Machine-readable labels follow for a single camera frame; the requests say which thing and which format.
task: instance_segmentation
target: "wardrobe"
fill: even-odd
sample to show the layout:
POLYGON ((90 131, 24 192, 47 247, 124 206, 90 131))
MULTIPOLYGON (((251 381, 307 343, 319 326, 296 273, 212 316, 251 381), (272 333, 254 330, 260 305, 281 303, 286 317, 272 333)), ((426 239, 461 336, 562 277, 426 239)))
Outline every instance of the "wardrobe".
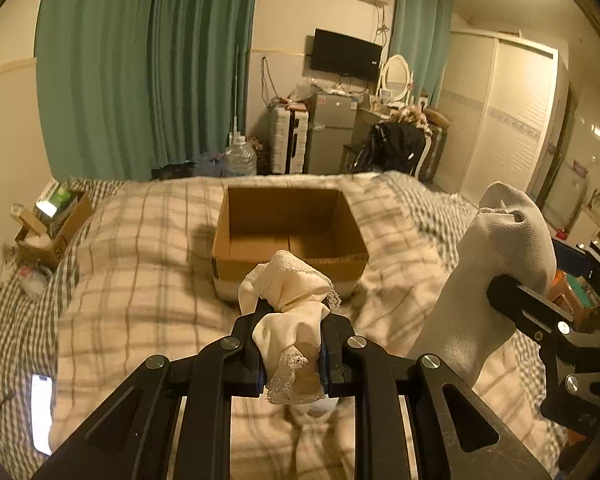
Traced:
POLYGON ((515 36, 452 32, 438 110, 451 120, 435 182, 477 205, 497 181, 527 191, 562 124, 558 51, 515 36))

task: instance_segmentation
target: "white lace cloth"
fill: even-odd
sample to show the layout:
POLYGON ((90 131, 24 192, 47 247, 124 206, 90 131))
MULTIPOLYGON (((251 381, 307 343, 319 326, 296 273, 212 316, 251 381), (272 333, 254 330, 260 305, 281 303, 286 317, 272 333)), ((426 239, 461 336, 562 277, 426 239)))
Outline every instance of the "white lace cloth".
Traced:
POLYGON ((288 251, 253 269, 238 289, 242 314, 264 298, 275 310, 253 330, 267 371, 272 404, 306 404, 324 397, 318 376, 320 322, 340 305, 331 280, 288 251), (322 301, 327 299, 329 308, 322 301))

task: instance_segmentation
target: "checkered blanket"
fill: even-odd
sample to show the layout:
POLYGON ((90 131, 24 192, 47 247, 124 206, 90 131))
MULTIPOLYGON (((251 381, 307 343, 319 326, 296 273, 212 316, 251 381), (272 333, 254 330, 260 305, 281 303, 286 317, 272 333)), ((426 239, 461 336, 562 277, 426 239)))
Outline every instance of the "checkered blanket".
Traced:
POLYGON ((440 259, 451 271, 458 264, 456 247, 474 219, 476 207, 458 194, 430 191, 398 171, 388 171, 379 178, 394 190, 405 215, 437 247, 440 259))
MULTIPOLYGON (((57 446, 148 355, 181 358, 229 333, 238 309, 216 299, 210 268, 228 184, 342 189, 370 253, 342 313, 357 333, 406 354, 448 275, 440 246, 448 245, 442 254, 453 249, 445 234, 435 235, 432 244, 431 232, 423 237, 414 224, 410 204, 430 192, 418 188, 416 195, 401 195, 400 185, 419 184, 389 182, 392 176, 190 179, 122 187, 71 244, 37 304, 24 300, 13 276, 0 291, 0 459, 8 471, 15 479, 29 478, 42 462, 30 444, 32 373, 56 379, 57 446)), ((96 203, 118 187, 80 184, 90 187, 96 203)), ((426 232, 424 224, 420 231, 426 232)), ((536 414, 517 354, 510 340, 488 359, 475 390, 551 469, 556 453, 547 441, 550 425, 536 414)), ((342 399, 326 420, 264 398, 234 399, 232 478, 350 478, 353 450, 351 399, 342 399)))
MULTIPOLYGON (((71 179, 71 189, 84 191, 96 207, 121 182, 71 179)), ((45 455, 31 439, 32 374, 56 377, 58 319, 78 283, 76 247, 86 238, 87 223, 69 244, 64 259, 38 301, 30 300, 18 282, 17 258, 0 276, 0 461, 14 480, 27 480, 45 455)))

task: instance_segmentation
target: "smartphone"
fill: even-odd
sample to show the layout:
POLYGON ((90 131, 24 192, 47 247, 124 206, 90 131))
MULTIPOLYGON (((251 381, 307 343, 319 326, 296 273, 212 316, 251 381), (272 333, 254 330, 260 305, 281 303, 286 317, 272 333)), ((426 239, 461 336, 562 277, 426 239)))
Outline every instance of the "smartphone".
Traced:
POLYGON ((51 431, 51 395, 54 382, 51 377, 33 374, 31 377, 31 429, 33 447, 40 453, 51 455, 49 431, 51 431))

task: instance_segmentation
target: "green curtain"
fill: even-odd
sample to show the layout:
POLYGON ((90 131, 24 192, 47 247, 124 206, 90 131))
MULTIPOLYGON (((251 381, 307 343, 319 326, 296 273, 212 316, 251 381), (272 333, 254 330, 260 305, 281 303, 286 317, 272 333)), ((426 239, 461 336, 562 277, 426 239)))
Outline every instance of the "green curtain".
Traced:
POLYGON ((400 54, 413 71, 411 95, 435 102, 449 49, 452 0, 396 0, 390 55, 400 54))
POLYGON ((38 105, 56 179, 148 180, 244 130, 255 0, 42 0, 38 105))

